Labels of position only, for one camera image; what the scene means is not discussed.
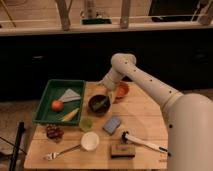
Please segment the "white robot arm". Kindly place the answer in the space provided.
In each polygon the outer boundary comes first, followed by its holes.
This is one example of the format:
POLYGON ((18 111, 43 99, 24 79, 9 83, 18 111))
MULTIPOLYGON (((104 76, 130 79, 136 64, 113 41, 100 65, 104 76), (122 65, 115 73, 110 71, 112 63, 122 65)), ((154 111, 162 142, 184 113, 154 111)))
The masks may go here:
POLYGON ((168 171, 213 171, 213 101, 183 94, 139 69, 134 55, 116 53, 102 82, 115 90, 125 76, 160 106, 168 131, 168 171))

